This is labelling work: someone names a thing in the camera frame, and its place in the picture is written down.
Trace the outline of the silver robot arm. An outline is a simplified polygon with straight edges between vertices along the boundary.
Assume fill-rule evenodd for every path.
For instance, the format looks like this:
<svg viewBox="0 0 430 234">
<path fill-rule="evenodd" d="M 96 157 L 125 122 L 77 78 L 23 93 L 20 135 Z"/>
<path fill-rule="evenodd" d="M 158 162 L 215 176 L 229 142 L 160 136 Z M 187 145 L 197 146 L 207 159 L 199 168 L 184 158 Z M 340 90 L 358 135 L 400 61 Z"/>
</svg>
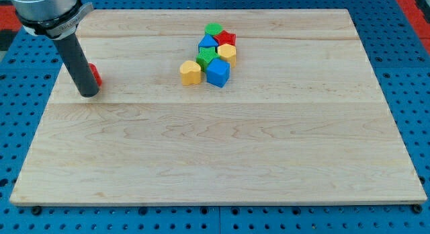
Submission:
<svg viewBox="0 0 430 234">
<path fill-rule="evenodd" d="M 83 18 L 94 10 L 81 0 L 8 0 L 27 33 L 62 40 L 74 34 Z"/>
</svg>

